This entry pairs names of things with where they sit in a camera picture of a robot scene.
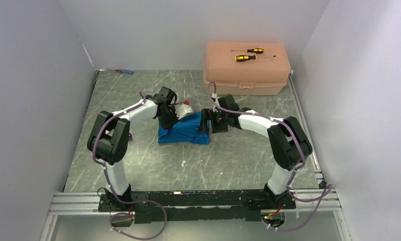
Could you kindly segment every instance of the marble floor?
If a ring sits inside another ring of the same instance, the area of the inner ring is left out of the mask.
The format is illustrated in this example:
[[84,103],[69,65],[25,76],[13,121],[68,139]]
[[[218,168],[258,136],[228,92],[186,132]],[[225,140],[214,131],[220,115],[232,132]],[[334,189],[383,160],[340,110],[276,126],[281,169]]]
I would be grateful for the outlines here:
[[[162,86],[179,99],[189,99],[194,111],[211,108],[201,70],[135,71],[134,75],[101,71],[84,118],[65,192],[92,192],[106,185],[102,169],[91,159],[86,142],[97,114],[136,103],[139,90],[155,94]],[[235,96],[240,107],[272,117],[297,114],[294,95],[287,85],[276,96]],[[250,131],[229,128],[211,134],[209,145],[159,145],[158,121],[147,120],[131,129],[134,140],[124,157],[125,172],[135,191],[214,190],[263,188],[276,165],[269,140]],[[297,173],[292,188],[317,188],[311,157]]]

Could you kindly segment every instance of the white wall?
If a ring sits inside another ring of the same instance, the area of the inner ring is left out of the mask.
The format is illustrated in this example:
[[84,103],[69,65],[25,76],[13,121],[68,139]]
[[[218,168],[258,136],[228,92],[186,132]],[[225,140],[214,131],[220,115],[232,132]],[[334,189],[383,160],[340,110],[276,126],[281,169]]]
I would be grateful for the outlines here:
[[96,68],[203,69],[207,41],[284,42],[294,64],[329,0],[60,0]]
[[57,0],[0,1],[0,240],[39,240],[94,74]]
[[331,1],[296,87],[353,240],[401,240],[401,0]]

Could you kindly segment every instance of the white object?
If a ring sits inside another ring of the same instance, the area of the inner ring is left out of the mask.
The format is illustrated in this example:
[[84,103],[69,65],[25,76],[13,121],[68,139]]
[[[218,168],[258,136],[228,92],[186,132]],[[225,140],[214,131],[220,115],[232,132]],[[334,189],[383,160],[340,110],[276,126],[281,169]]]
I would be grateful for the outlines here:
[[[212,93],[211,94],[211,97],[215,100],[214,102],[218,105],[218,106],[220,106],[220,104],[218,103],[218,96],[217,96],[217,93]],[[218,108],[214,105],[213,106],[213,112],[218,112]]]
[[185,116],[193,114],[193,109],[190,105],[187,104],[179,104],[175,107],[175,114],[178,119],[183,119]]
[[154,118],[156,116],[156,113],[158,110],[157,104],[155,104],[155,102],[147,99],[146,102],[144,103],[144,105],[142,105],[141,107],[139,107],[131,112],[127,112],[130,108],[133,108],[134,106],[136,106],[142,102],[143,102],[143,100],[141,99],[138,103],[136,103],[130,107],[127,107],[121,111],[113,112],[113,115],[117,115],[118,113],[125,112],[125,114],[120,116],[120,118],[129,120],[131,122],[130,128],[136,127],[141,122],[143,122],[147,119],[150,119],[150,118]]
[[[267,129],[269,129],[271,126],[278,124],[277,122],[273,122],[270,119],[253,115],[257,113],[254,110],[248,110],[247,113],[251,114],[241,114],[239,116],[239,124],[241,128],[244,130],[250,130],[268,138]],[[270,118],[283,121],[282,118],[272,118],[272,117]]]
[[124,162],[119,161],[114,163],[113,165],[109,165],[106,163],[106,171],[108,173],[110,184],[115,190],[117,195],[122,195],[130,186],[129,181],[127,180],[127,176],[125,176]]
[[294,172],[293,169],[288,171],[276,164],[276,166],[274,166],[273,174],[271,174],[271,178],[267,182],[267,186],[276,195],[283,193],[286,190],[286,185],[292,172]]

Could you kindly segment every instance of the cable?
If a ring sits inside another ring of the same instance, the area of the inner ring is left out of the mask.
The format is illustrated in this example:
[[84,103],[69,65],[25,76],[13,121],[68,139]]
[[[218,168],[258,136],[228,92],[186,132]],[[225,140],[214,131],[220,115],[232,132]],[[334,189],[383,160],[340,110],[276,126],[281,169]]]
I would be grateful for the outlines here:
[[241,111],[234,111],[234,110],[230,110],[230,109],[225,109],[225,108],[221,107],[219,104],[215,103],[215,101],[213,100],[212,96],[211,96],[211,95],[209,94],[209,92],[208,92],[208,90],[209,90],[209,88],[210,88],[211,85],[214,86],[214,93],[217,93],[217,86],[215,85],[214,82],[210,82],[210,83],[208,84],[208,86],[207,86],[207,89],[206,89],[207,95],[208,95],[208,99],[210,99],[210,101],[213,103],[213,105],[214,105],[215,107],[217,107],[218,109],[220,109],[220,110],[222,110],[222,111],[225,111],[225,112],[228,112],[228,113],[234,113],[234,114],[248,114],[248,115],[260,116],[260,117],[266,118],[266,119],[268,119],[268,120],[270,120],[270,121],[279,123],[279,124],[281,124],[282,126],[284,126],[284,127],[288,130],[288,132],[289,132],[289,134],[291,135],[291,137],[292,137],[292,139],[293,139],[293,141],[294,141],[294,143],[295,143],[295,146],[296,146],[296,148],[297,148],[297,150],[298,150],[298,152],[299,152],[299,155],[301,156],[301,164],[298,165],[298,166],[296,166],[296,167],[294,168],[294,171],[293,171],[293,173],[291,174],[291,176],[289,177],[288,183],[286,184],[286,190],[287,190],[288,194],[289,194],[293,199],[295,199],[295,200],[297,200],[297,201],[300,201],[300,202],[313,202],[313,201],[318,200],[318,204],[316,205],[315,209],[313,210],[313,212],[311,213],[311,215],[310,215],[310,217],[307,219],[307,221],[304,222],[302,225],[300,225],[300,226],[297,227],[297,228],[292,228],[292,230],[298,230],[298,229],[304,227],[304,226],[310,221],[310,219],[313,218],[313,216],[314,216],[315,213],[316,213],[316,210],[317,210],[318,207],[319,207],[320,202],[322,201],[322,198],[325,197],[325,196],[331,191],[332,185],[331,185],[331,184],[328,184],[328,185],[325,187],[325,189],[323,190],[322,194],[321,194],[319,197],[316,197],[316,198],[312,198],[312,199],[300,199],[300,198],[295,197],[295,196],[290,192],[289,187],[290,187],[290,185],[291,185],[291,183],[292,183],[292,181],[293,181],[293,179],[294,179],[294,177],[295,177],[295,173],[296,173],[299,169],[301,169],[302,167],[304,167],[304,165],[306,164],[306,157],[304,156],[304,153],[303,153],[303,151],[302,151],[302,149],[301,149],[301,146],[299,145],[299,142],[298,142],[298,140],[296,139],[295,134],[294,134],[294,132],[292,131],[292,129],[291,129],[285,122],[283,122],[283,121],[281,121],[281,120],[278,120],[278,119],[274,119],[274,118],[272,118],[272,117],[270,117],[270,116],[267,116],[267,115],[264,115],[264,114],[261,114],[261,113],[257,113],[257,112],[256,112],[256,113],[251,113],[251,112],[248,112],[248,113],[247,113],[247,112],[241,112]]
[[130,210],[128,210],[129,218],[131,220],[133,220],[133,216],[131,215],[131,212],[133,211],[133,208],[134,208],[134,204],[131,204]]
[[121,202],[121,203],[123,203],[123,204],[135,204],[135,203],[139,203],[139,202],[150,202],[150,203],[156,204],[157,206],[159,206],[159,207],[162,209],[163,214],[164,214],[164,217],[165,217],[165,221],[164,221],[164,223],[163,223],[162,229],[161,229],[157,234],[155,234],[155,235],[153,235],[153,236],[151,236],[151,237],[135,237],[135,236],[132,236],[132,235],[130,235],[130,234],[128,234],[128,233],[122,232],[122,231],[118,230],[117,228],[113,227],[113,224],[112,224],[113,218],[115,218],[115,217],[117,217],[117,216],[122,216],[122,215],[130,216],[130,214],[128,214],[128,213],[122,213],[122,212],[120,212],[120,213],[117,213],[117,214],[115,214],[115,215],[113,215],[113,216],[110,217],[109,225],[110,225],[110,227],[111,227],[111,230],[113,230],[113,231],[115,231],[115,232],[117,232],[117,233],[120,233],[120,234],[122,234],[122,235],[125,235],[125,236],[127,236],[127,237],[133,238],[133,239],[137,239],[137,240],[150,240],[150,239],[154,239],[154,238],[158,237],[158,236],[165,230],[166,221],[167,221],[167,219],[168,219],[168,217],[167,217],[167,215],[166,215],[166,210],[165,210],[165,208],[164,208],[161,204],[159,204],[158,202],[155,202],[155,201],[153,201],[153,200],[147,200],[147,199],[146,199],[146,200],[138,200],[138,201],[132,201],[132,202],[126,202],[126,201],[121,200],[121,199],[118,197],[118,195],[117,195],[115,189],[113,188],[113,186],[112,186],[112,184],[111,184],[111,182],[110,182],[110,178],[109,178],[109,175],[108,175],[108,173],[107,173],[106,165],[105,165],[103,162],[98,161],[97,158],[96,158],[96,156],[95,156],[95,154],[96,154],[96,152],[97,152],[97,145],[98,145],[98,142],[99,142],[99,140],[100,140],[100,137],[102,136],[102,134],[103,134],[103,132],[105,131],[105,129],[106,129],[106,127],[108,126],[108,124],[109,124],[111,121],[113,121],[114,119],[116,119],[116,118],[118,118],[118,117],[120,117],[120,116],[122,116],[122,115],[124,115],[124,114],[126,114],[126,113],[128,113],[128,112],[131,112],[131,111],[133,111],[133,110],[136,110],[136,109],[140,108],[141,106],[143,106],[143,105],[146,103],[146,94],[145,94],[143,91],[140,91],[140,95],[143,97],[143,101],[142,101],[141,103],[139,103],[138,105],[135,105],[135,106],[133,106],[133,107],[129,107],[129,108],[126,108],[126,109],[121,110],[121,112],[117,113],[116,115],[114,115],[114,116],[112,116],[110,119],[108,119],[108,120],[103,124],[103,126],[100,128],[100,131],[98,132],[97,138],[95,139],[95,141],[94,141],[94,146],[93,146],[93,148],[92,148],[92,160],[93,160],[95,163],[97,163],[97,164],[99,164],[99,165],[101,165],[101,166],[103,167],[103,172],[104,172],[104,174],[105,174],[106,182],[107,182],[108,186],[110,187],[110,190],[112,191],[113,196],[115,196],[115,198],[116,198],[117,201],[119,201],[119,202]]
[[269,216],[275,216],[278,212],[280,212],[282,210],[282,208],[283,208],[283,203],[279,206],[279,208],[277,209],[276,212],[271,212],[268,215]]
[[97,196],[99,197],[99,198],[101,198],[101,196],[100,196],[100,194],[98,193],[98,191],[100,191],[100,190],[104,190],[105,192],[106,192],[106,188],[105,187],[101,187],[101,188],[99,188],[98,190],[97,190]]

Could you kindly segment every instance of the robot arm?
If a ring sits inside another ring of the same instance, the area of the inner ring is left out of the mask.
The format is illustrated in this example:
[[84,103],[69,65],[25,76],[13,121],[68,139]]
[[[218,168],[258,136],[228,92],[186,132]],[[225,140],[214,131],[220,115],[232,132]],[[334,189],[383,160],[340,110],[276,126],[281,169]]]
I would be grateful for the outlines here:
[[[189,105],[185,103],[173,104],[173,100],[176,100],[176,94],[171,89],[162,87],[158,94],[148,95],[146,99],[141,99],[138,103],[121,111],[113,113],[101,111],[98,114],[87,142],[87,148],[92,151],[95,140],[99,138],[96,158],[105,164],[111,185],[121,200],[132,201],[131,185],[125,176],[124,164],[121,161],[127,152],[130,127],[134,128],[150,118],[158,118],[161,126],[164,129],[169,129],[180,119],[193,113]],[[120,113],[123,115],[113,119],[101,136],[98,137],[98,133],[105,122]],[[107,187],[107,190],[110,194],[110,186]],[[117,200],[113,203],[116,207],[126,208]]]
[[[294,117],[285,119],[270,117],[270,119],[267,119],[256,116],[254,115],[256,112],[249,108],[240,109],[230,94],[220,98],[214,97],[215,103],[218,103],[224,109],[249,114],[229,113],[217,108],[203,109],[203,117],[198,132],[209,132],[206,122],[210,120],[212,133],[225,132],[228,130],[228,126],[231,126],[241,130],[250,130],[268,137],[277,165],[274,168],[273,175],[264,187],[265,193],[268,194],[265,202],[276,203],[279,199],[287,196],[287,184],[293,175],[295,166],[301,162],[302,157],[294,141],[289,140],[290,134],[288,130],[283,125],[272,120],[278,119],[291,128],[306,157],[312,153],[313,149],[299,122]],[[110,184],[121,200],[132,201],[131,185],[125,176],[124,165],[121,161],[127,151],[130,126],[134,128],[134,126],[139,125],[146,119],[158,118],[164,129],[171,128],[181,118],[193,112],[190,106],[186,104],[173,105],[171,102],[175,98],[176,95],[172,90],[163,87],[158,94],[149,95],[146,100],[140,100],[135,105],[114,113],[102,111],[97,116],[87,147],[92,151],[95,140],[99,138],[96,151],[97,160],[105,165],[104,168],[110,179]],[[135,106],[139,106],[142,102],[144,102],[143,105],[134,109]],[[113,119],[106,127],[105,132],[98,137],[97,135],[104,123],[112,116],[122,112],[124,114]],[[110,186],[107,187],[107,190],[107,194],[116,208],[119,209],[120,206],[122,209],[127,208],[116,199],[114,200],[113,195],[110,195]]]
[[249,130],[256,132],[262,136],[268,137],[277,165],[273,170],[273,174],[265,184],[265,191],[271,194],[272,201],[276,201],[286,194],[286,186],[294,172],[294,168],[302,160],[293,140],[288,140],[290,137],[287,129],[273,120],[279,120],[287,124],[295,134],[295,137],[300,144],[301,150],[305,157],[310,155],[313,148],[307,139],[298,120],[292,116],[282,118],[263,118],[254,115],[254,110],[249,108],[239,108],[235,103],[232,95],[227,94],[220,98],[213,96],[215,103],[220,107],[228,110],[245,112],[247,114],[234,114],[213,109],[203,109],[203,121],[199,132],[209,131],[205,126],[205,120],[211,120],[212,132],[225,132],[228,126],[236,127],[241,130]]

